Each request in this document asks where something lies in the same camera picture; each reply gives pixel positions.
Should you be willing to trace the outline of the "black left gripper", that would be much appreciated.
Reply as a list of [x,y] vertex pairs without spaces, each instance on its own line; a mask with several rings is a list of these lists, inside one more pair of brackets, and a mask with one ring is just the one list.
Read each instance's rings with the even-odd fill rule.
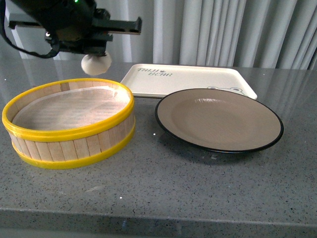
[[45,29],[45,40],[51,46],[49,55],[105,55],[113,34],[139,35],[142,31],[140,17],[136,21],[112,20],[94,0],[14,0],[13,4],[31,19],[10,20],[9,27]]

